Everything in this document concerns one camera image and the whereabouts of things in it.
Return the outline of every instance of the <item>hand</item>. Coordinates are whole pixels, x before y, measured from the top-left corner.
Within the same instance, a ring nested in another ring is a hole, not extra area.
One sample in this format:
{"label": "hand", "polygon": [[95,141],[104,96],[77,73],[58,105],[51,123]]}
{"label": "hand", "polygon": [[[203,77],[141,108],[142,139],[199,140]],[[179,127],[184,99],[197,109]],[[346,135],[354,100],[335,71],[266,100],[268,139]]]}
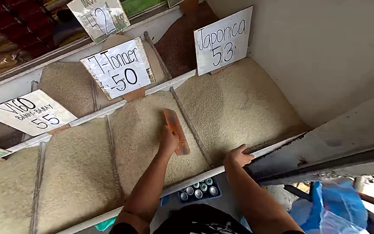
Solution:
{"label": "hand", "polygon": [[238,163],[241,167],[246,164],[251,163],[252,159],[254,159],[253,155],[250,154],[243,154],[242,152],[246,150],[246,144],[243,144],[236,149],[232,149],[227,153],[226,158],[224,159],[224,164],[226,163]]}
{"label": "hand", "polygon": [[161,137],[158,153],[171,156],[177,148],[178,134],[176,132],[171,132],[168,125],[164,125],[163,136]]}

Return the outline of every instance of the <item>orange scoop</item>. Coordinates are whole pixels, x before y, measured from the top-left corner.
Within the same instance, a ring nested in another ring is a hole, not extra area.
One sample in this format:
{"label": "orange scoop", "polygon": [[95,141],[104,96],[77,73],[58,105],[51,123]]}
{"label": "orange scoop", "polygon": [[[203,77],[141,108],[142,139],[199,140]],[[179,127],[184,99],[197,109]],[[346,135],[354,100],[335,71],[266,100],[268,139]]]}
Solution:
{"label": "orange scoop", "polygon": [[180,121],[178,120],[177,114],[170,109],[163,108],[165,121],[171,132],[176,132],[178,134],[178,148],[175,153],[180,155],[187,155],[190,153],[190,147],[188,146],[187,139],[184,135],[183,128],[181,128]]}

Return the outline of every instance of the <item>green fabric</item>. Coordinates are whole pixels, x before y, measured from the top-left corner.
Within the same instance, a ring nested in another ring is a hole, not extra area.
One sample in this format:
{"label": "green fabric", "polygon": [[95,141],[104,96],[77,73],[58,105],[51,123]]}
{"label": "green fabric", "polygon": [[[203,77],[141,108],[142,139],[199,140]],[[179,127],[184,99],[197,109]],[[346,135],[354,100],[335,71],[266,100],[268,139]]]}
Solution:
{"label": "green fabric", "polygon": [[152,7],[155,4],[165,1],[166,0],[125,0],[121,4],[127,17],[129,18],[136,13]]}
{"label": "green fabric", "polygon": [[95,225],[96,229],[99,231],[105,231],[109,226],[112,226],[113,223],[115,222],[116,217],[110,218],[106,221],[103,221],[101,223],[98,223]]}

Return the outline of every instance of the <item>forearm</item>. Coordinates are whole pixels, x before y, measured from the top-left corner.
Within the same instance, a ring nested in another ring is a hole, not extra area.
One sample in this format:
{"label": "forearm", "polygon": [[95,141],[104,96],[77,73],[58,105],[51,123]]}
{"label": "forearm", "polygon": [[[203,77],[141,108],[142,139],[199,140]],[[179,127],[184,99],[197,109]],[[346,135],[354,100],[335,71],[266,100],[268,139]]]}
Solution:
{"label": "forearm", "polygon": [[157,153],[132,190],[123,207],[124,211],[151,222],[163,191],[165,171],[170,157],[171,155]]}
{"label": "forearm", "polygon": [[263,188],[235,161],[225,163],[227,179],[240,209],[252,230],[282,233],[299,226]]}

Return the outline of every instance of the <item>blue plastic bag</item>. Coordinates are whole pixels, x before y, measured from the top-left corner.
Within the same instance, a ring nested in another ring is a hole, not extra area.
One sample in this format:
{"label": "blue plastic bag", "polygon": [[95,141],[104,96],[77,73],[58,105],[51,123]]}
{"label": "blue plastic bag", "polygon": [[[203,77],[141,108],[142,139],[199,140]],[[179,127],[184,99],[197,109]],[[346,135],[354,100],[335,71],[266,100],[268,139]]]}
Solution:
{"label": "blue plastic bag", "polygon": [[367,210],[353,182],[343,178],[315,182],[313,202],[298,199],[290,215],[307,234],[357,234],[367,226]]}

